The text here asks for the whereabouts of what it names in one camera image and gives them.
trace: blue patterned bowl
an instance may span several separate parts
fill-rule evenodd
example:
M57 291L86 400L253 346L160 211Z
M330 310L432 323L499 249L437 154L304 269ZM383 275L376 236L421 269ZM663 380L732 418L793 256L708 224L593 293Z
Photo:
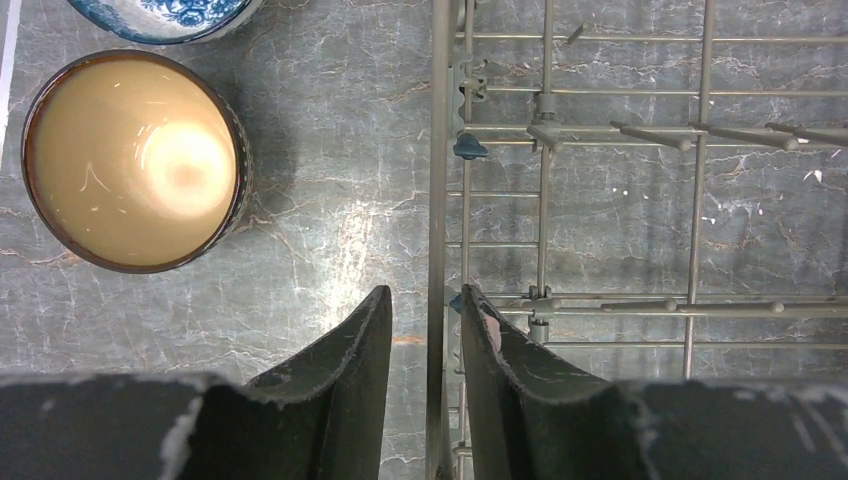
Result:
M98 27L149 45L224 36L247 21L263 0L68 0Z

